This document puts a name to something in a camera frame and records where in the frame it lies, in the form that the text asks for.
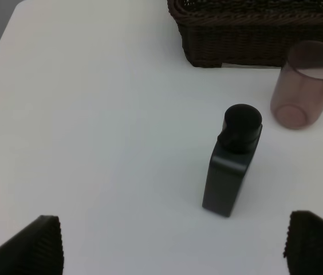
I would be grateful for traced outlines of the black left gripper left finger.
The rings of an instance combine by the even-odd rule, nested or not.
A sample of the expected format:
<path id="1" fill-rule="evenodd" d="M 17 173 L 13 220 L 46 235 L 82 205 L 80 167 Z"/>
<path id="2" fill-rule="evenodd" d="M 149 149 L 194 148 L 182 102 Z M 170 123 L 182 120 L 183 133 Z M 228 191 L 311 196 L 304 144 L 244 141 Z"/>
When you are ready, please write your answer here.
<path id="1" fill-rule="evenodd" d="M 0 246 L 0 274 L 63 274 L 58 216 L 41 215 Z"/>

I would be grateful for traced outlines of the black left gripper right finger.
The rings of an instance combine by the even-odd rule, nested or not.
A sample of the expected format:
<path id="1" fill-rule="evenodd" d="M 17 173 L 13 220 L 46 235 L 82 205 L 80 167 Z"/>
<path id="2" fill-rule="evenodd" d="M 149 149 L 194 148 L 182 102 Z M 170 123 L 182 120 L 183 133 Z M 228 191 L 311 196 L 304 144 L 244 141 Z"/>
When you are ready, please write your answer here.
<path id="1" fill-rule="evenodd" d="M 323 274 L 323 219 L 310 211 L 292 212 L 283 257 L 290 274 Z"/>

